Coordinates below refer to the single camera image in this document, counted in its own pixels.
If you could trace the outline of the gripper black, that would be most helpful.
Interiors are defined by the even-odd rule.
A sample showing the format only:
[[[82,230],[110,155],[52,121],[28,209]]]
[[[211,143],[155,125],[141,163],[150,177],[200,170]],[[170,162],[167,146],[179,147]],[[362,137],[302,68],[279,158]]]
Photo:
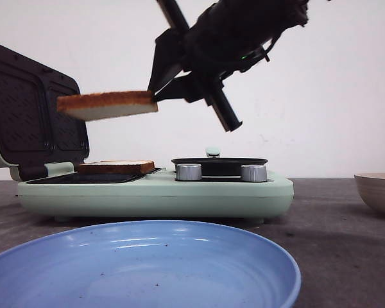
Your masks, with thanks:
[[[223,128],[242,124],[223,93],[223,80],[249,70],[281,34],[308,21],[307,1],[218,1],[189,26],[176,1],[159,1],[170,27],[155,39],[148,90],[155,101],[204,99]]]

